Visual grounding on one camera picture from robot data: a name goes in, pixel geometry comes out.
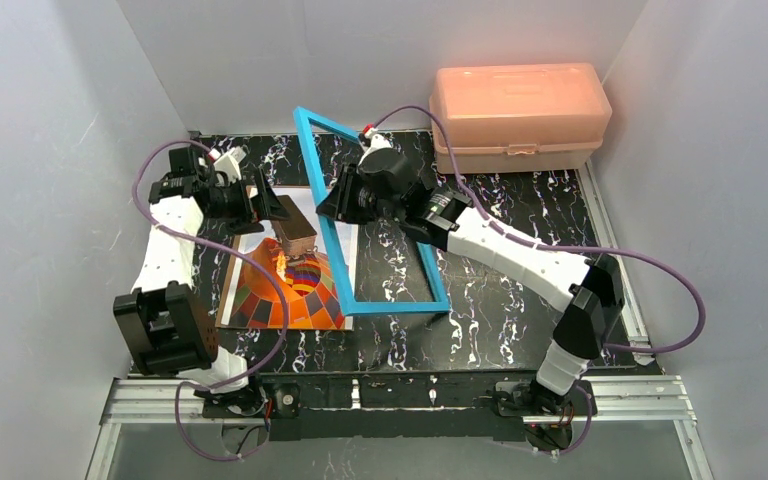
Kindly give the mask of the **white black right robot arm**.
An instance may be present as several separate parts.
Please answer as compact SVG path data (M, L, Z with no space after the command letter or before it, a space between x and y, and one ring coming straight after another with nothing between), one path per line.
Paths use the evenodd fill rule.
M616 258L555 252L528 240L483 217L468 196L438 185L422 174L417 161L392 147L372 148L343 165L317 212L347 224L392 221L408 238L490 267L559 311L547 353L525 396L545 409L561 406L600 356L606 331L625 303Z

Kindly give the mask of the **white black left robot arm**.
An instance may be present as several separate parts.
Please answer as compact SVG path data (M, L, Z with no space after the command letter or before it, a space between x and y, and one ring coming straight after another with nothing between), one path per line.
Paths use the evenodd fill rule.
M194 250L210 244L197 234L207 219L245 234L263 231L265 220L290 215L262 170L241 169L241 148L220 153L194 140L163 147L169 170L152 184L147 201L132 186L151 230L139 275L130 292L115 298L113 315L141 374L178 377L195 390L230 394L248 387L254 369L220 346L194 290Z

